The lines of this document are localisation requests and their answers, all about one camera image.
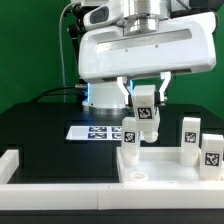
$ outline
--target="white platform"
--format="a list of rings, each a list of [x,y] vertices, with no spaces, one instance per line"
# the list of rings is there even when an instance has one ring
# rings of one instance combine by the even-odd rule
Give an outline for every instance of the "white platform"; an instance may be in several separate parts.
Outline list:
[[[117,164],[120,182],[131,183],[130,174],[145,173],[148,181],[199,181],[199,166],[187,167],[180,164],[180,148],[141,148],[137,167],[125,167],[120,148],[117,149]]]
[[[197,168],[181,167],[178,156],[179,148],[144,148],[144,170],[139,170],[148,173],[149,181],[139,183],[126,181],[125,176],[134,169],[119,163],[124,183],[0,184],[0,210],[224,208],[224,181],[199,181]]]

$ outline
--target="green backdrop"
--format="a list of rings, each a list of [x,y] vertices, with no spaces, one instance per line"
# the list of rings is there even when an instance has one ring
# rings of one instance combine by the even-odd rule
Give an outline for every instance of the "green backdrop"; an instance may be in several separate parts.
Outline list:
[[[62,86],[58,22],[69,2],[0,1],[0,113],[45,90]],[[174,77],[168,96],[169,103],[202,105],[224,120],[224,7],[218,16],[220,28],[214,36],[217,66],[209,73]],[[65,31],[73,21],[73,16],[68,15],[63,23],[67,85],[78,80],[73,48]]]

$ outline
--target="black table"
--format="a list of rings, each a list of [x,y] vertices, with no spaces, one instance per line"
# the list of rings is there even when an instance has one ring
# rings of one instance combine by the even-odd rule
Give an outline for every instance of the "black table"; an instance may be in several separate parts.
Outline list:
[[[184,117],[200,117],[201,134],[224,135],[224,122],[195,105],[160,109],[153,146],[180,146]],[[20,166],[10,180],[26,183],[118,183],[120,142],[65,139],[71,125],[119,126],[124,116],[81,113],[72,103],[22,103],[0,115],[0,154],[19,149]],[[0,223],[222,223],[224,210],[1,211]]]

